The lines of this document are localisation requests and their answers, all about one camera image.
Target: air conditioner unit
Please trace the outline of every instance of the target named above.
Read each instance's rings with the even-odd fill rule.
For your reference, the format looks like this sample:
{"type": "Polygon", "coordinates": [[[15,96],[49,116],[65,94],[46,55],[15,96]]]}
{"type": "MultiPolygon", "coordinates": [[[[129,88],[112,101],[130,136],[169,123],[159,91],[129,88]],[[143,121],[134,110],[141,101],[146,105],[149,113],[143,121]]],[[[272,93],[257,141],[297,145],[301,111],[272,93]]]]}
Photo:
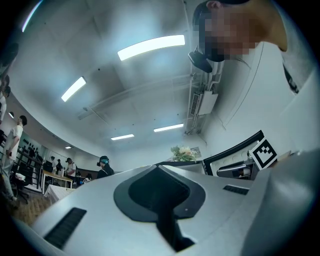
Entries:
{"type": "Polygon", "coordinates": [[[198,110],[198,115],[210,114],[214,105],[217,101],[218,94],[214,94],[211,90],[204,91],[202,101],[200,102],[200,108],[198,110]]]}
{"type": "Polygon", "coordinates": [[[200,92],[195,92],[193,94],[193,100],[192,100],[191,112],[190,112],[191,115],[195,116],[198,113],[203,95],[204,94],[200,92]]]}
{"type": "Polygon", "coordinates": [[[218,94],[213,94],[210,90],[206,90],[204,93],[195,92],[193,94],[190,114],[193,116],[196,114],[199,116],[210,114],[214,108],[217,98],[218,94]]]}

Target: person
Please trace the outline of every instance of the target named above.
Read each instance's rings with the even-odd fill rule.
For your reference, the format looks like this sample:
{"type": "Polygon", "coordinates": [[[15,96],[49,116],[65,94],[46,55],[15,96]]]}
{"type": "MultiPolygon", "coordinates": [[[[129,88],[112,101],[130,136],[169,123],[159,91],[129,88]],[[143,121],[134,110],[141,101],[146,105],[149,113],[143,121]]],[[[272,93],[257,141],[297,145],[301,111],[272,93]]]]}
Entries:
{"type": "Polygon", "coordinates": [[[7,98],[9,97],[11,93],[11,88],[8,86],[10,83],[9,76],[6,76],[6,79],[3,83],[3,85],[0,86],[0,125],[2,124],[2,121],[4,120],[5,113],[7,110],[7,98]]]}
{"type": "Polygon", "coordinates": [[[104,155],[104,156],[100,157],[99,163],[100,163],[100,167],[102,169],[98,172],[98,175],[96,177],[97,179],[104,178],[104,177],[111,176],[111,175],[115,174],[114,170],[110,167],[109,162],[110,161],[107,156],[104,155]]]}
{"type": "Polygon", "coordinates": [[[302,32],[271,0],[207,0],[193,13],[199,49],[207,59],[221,62],[248,54],[259,42],[278,46],[283,72],[298,93],[319,66],[302,32]]]}
{"type": "Polygon", "coordinates": [[[35,148],[31,148],[30,151],[29,151],[29,159],[28,161],[26,162],[26,165],[29,166],[32,162],[32,158],[34,158],[36,156],[36,153],[35,153],[35,148]]]}
{"type": "Polygon", "coordinates": [[[58,159],[58,163],[56,164],[56,170],[59,172],[62,169],[62,165],[60,163],[60,159],[58,159]]]}
{"type": "Polygon", "coordinates": [[[50,157],[49,162],[52,163],[52,168],[55,168],[57,166],[55,157],[53,155],[50,157]]]}
{"type": "Polygon", "coordinates": [[[3,156],[1,161],[1,174],[4,179],[4,188],[6,190],[6,196],[13,201],[16,201],[17,198],[14,197],[12,188],[10,185],[10,174],[11,168],[13,167],[18,151],[19,140],[21,138],[24,126],[27,125],[27,118],[24,115],[21,115],[18,118],[17,125],[13,127],[6,139],[5,145],[3,147],[3,156]]]}
{"type": "Polygon", "coordinates": [[[91,173],[88,173],[85,177],[86,177],[86,178],[88,178],[88,179],[89,179],[89,181],[91,181],[91,180],[92,180],[92,175],[91,175],[91,173]]]}
{"type": "Polygon", "coordinates": [[[76,177],[76,164],[72,161],[70,157],[67,158],[66,162],[68,163],[68,167],[66,168],[66,177],[71,179],[72,181],[75,180],[76,177]]]}

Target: black vent grille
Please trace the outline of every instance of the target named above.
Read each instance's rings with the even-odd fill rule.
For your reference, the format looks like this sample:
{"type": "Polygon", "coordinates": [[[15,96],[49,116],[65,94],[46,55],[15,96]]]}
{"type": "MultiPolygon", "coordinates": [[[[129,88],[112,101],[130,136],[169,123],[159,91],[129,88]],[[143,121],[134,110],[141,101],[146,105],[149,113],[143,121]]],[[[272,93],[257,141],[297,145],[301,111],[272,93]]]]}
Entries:
{"type": "Polygon", "coordinates": [[[199,98],[200,98],[199,94],[196,94],[196,93],[193,94],[193,101],[192,101],[191,112],[190,112],[190,114],[193,116],[196,114],[199,98]]]}
{"type": "Polygon", "coordinates": [[[72,208],[44,239],[53,246],[62,249],[86,212],[83,209],[72,208]]]}
{"type": "Polygon", "coordinates": [[[224,190],[233,192],[233,193],[237,193],[240,195],[246,195],[249,191],[248,188],[243,188],[243,187],[238,187],[238,186],[231,186],[231,185],[226,185],[224,188],[224,190]]]}

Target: ceiling light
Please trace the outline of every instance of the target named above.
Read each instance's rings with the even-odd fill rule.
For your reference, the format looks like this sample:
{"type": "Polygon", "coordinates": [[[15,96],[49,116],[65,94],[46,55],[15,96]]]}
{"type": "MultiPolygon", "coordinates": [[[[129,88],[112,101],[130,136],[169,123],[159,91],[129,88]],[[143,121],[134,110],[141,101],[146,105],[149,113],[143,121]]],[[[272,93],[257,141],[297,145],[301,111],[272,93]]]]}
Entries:
{"type": "Polygon", "coordinates": [[[175,129],[175,128],[180,128],[180,127],[183,127],[183,126],[184,126],[184,124],[180,123],[180,124],[177,124],[177,125],[167,126],[167,127],[153,129],[153,130],[156,133],[156,132],[162,132],[162,131],[171,130],[171,129],[175,129]]]}
{"type": "Polygon", "coordinates": [[[134,135],[133,134],[129,134],[129,135],[124,135],[124,136],[120,136],[120,137],[114,137],[114,138],[111,138],[111,140],[116,141],[116,140],[131,138],[131,137],[134,137],[134,135]]]}
{"type": "Polygon", "coordinates": [[[23,26],[22,26],[22,32],[25,32],[26,26],[28,25],[28,23],[29,23],[32,15],[34,15],[36,9],[39,7],[39,5],[42,3],[42,1],[43,1],[43,0],[41,0],[40,2],[38,2],[38,3],[36,4],[36,6],[33,7],[32,11],[29,13],[28,17],[26,18],[26,20],[25,20],[25,22],[24,22],[24,24],[23,24],[23,26]]]}
{"type": "Polygon", "coordinates": [[[124,48],[118,51],[120,60],[124,61],[130,57],[133,57],[138,54],[149,52],[152,50],[171,47],[171,46],[184,46],[185,45],[185,36],[180,35],[170,35],[159,38],[150,39],[147,41],[139,42],[134,45],[131,45],[127,48],[124,48]]]}
{"type": "Polygon", "coordinates": [[[62,95],[61,99],[66,102],[76,91],[86,84],[86,80],[81,76],[70,88],[62,95]]]}

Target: flower bouquet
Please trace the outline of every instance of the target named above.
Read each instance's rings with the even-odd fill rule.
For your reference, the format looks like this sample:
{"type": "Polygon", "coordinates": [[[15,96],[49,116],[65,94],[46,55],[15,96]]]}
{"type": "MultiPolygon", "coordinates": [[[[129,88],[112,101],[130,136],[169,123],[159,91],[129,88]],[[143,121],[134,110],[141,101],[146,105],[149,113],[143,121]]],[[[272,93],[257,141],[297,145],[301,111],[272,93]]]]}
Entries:
{"type": "Polygon", "coordinates": [[[174,146],[171,148],[173,157],[168,159],[172,162],[186,162],[186,161],[196,161],[196,152],[192,151],[189,147],[184,146],[174,146]]]}

